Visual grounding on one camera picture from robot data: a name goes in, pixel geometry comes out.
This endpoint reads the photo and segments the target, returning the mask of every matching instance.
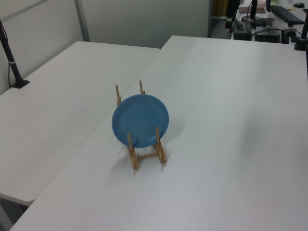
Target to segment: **black keyboard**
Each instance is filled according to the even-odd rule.
[[[270,6],[270,10],[274,15],[284,20],[289,26],[304,24],[304,21],[300,20],[294,14],[289,12],[286,8],[282,6]]]

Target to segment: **plate stand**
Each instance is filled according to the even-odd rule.
[[[140,84],[140,92],[141,92],[141,94],[145,94],[145,91],[142,88],[141,80],[139,81],[139,84]],[[117,96],[116,104],[119,106],[122,101],[121,101],[121,96],[119,94],[118,85],[115,86],[115,89],[116,89],[116,96]],[[150,157],[154,157],[154,156],[158,156],[158,158],[159,158],[161,163],[166,163],[167,162],[167,158],[166,158],[166,155],[165,155],[165,152],[164,152],[164,148],[162,146],[162,143],[160,142],[159,127],[158,126],[156,126],[156,138],[157,138],[157,141],[156,141],[156,144],[154,144],[154,148],[156,150],[155,153],[137,156],[136,152],[135,152],[135,148],[133,148],[133,145],[132,145],[130,133],[127,134],[127,137],[128,137],[128,142],[129,142],[129,147],[127,147],[127,148],[128,148],[128,151],[129,151],[129,156],[130,156],[131,164],[133,165],[133,169],[134,170],[139,169],[139,167],[140,167],[139,166],[139,161],[140,160],[146,159],[146,158],[150,158]]]

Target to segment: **plate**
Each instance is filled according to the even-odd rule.
[[[156,143],[156,126],[162,138],[169,124],[165,105],[152,95],[139,94],[128,97],[116,108],[112,116],[112,130],[117,139],[129,146],[130,133],[134,148],[145,148]]]

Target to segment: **table surface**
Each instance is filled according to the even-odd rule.
[[[30,205],[159,49],[77,42],[0,96],[0,197]]]
[[[304,52],[172,36],[140,78],[169,111],[167,164],[133,171],[114,107],[12,231],[307,230]]]

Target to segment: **black cable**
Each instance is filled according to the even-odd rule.
[[[250,4],[246,7],[246,9],[244,10],[244,12],[245,11],[249,11],[249,7],[250,7],[250,5],[252,4],[252,1],[250,2]]]
[[[247,19],[248,19],[249,7],[251,6],[251,4],[252,4],[252,1],[251,1],[251,3],[249,4],[249,6],[247,7],[247,8],[248,8],[248,10],[247,10],[247,15],[246,15],[246,18],[247,18]]]
[[[271,30],[279,30],[279,31],[282,31],[281,29],[278,29],[278,28],[273,28],[273,29],[264,29],[264,30],[260,30],[260,31],[257,31],[255,33],[252,34],[253,35],[256,35],[258,33],[262,33],[262,32],[266,32],[266,31],[271,31]]]
[[[8,74],[8,79],[9,79],[9,86],[10,86],[10,88],[11,88],[12,86],[11,86],[11,81],[10,81],[10,63],[9,63],[9,74]]]

